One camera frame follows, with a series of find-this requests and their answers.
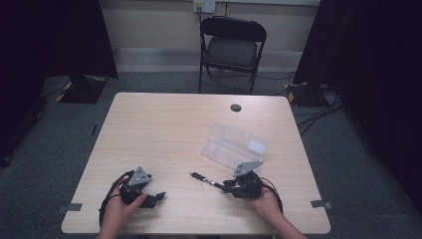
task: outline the gray carpet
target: gray carpet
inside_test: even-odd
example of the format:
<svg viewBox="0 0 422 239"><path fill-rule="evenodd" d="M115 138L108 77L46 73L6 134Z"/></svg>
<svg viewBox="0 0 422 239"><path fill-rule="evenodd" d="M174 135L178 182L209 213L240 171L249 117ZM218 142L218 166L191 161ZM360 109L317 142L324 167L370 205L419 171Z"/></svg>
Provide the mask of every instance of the gray carpet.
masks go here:
<svg viewBox="0 0 422 239"><path fill-rule="evenodd" d="M289 73L260 75L286 78ZM197 79L197 72L121 73L119 80L107 82L95 105L56 103L60 92L48 95L42 117L11 154L11 165L0 168L0 238L95 238L64 234L64 215L56 209L72 200L113 96L118 92L195 94ZM46 80L44 94L59 89L66 80ZM216 80L248 88L245 78ZM258 78L254 95L276 95L286 82ZM203 93L240 94L210 86L204 86ZM334 100L333 92L327 96ZM320 109L292 110L299 123ZM310 238L422 238L421 216L388 168L364 146L343 110L319 119L305 132L303 142L320 194L334 206L327 211L331 231Z"/></svg>

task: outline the black chair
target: black chair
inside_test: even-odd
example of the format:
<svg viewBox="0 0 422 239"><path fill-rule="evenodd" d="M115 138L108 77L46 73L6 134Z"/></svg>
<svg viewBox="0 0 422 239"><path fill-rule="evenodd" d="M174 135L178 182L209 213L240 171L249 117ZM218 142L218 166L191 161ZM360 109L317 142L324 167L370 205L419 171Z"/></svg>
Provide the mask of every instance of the black chair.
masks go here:
<svg viewBox="0 0 422 239"><path fill-rule="evenodd" d="M200 33L201 62L198 93L201 93L202 69L205 67L208 75L209 68L250 73L249 95L251 95L267 40L265 28L254 21L213 16L202 21ZM208 46L205 36L211 37Z"/></svg>

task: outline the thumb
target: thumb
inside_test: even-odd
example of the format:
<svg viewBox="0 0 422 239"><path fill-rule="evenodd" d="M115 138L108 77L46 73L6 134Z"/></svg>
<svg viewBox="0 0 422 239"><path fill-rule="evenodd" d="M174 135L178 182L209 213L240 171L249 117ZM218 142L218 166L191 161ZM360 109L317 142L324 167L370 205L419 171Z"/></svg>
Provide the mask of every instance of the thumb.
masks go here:
<svg viewBox="0 0 422 239"><path fill-rule="evenodd" d="M143 201L145 201L146 199L146 194L142 193L139 196L136 197L136 199L133 200L132 203L130 203L130 205L128 205L127 207L130 208L130 211L134 211L136 208L138 208L140 206L140 204L142 204Z"/></svg>

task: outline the person's arm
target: person's arm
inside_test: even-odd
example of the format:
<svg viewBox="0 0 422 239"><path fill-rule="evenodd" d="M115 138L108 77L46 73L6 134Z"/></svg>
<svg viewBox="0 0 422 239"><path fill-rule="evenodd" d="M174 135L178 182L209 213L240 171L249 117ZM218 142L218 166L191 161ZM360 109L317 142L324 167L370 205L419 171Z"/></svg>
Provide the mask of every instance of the person's arm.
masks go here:
<svg viewBox="0 0 422 239"><path fill-rule="evenodd" d="M131 214L146 199L146 194L138 196L130 205L124 204L119 196L119 187L127 180L123 178L111 193L105 208L105 216L97 239L115 239L120 229L129 221Z"/></svg>
<svg viewBox="0 0 422 239"><path fill-rule="evenodd" d="M270 189L263 187L261 196L258 199L245 199L245 201L251 204L259 215L273 225L283 239L307 238L283 215L276 196Z"/></svg>

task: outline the chair backrest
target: chair backrest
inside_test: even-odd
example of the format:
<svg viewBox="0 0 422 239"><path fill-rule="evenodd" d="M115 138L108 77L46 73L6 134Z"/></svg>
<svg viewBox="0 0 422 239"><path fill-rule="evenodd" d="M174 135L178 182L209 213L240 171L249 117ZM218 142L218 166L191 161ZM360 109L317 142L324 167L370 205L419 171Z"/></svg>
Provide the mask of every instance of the chair backrest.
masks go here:
<svg viewBox="0 0 422 239"><path fill-rule="evenodd" d="M201 34L222 38L233 38L245 41L265 43L267 31L254 21L243 19L212 16L202 21Z"/></svg>

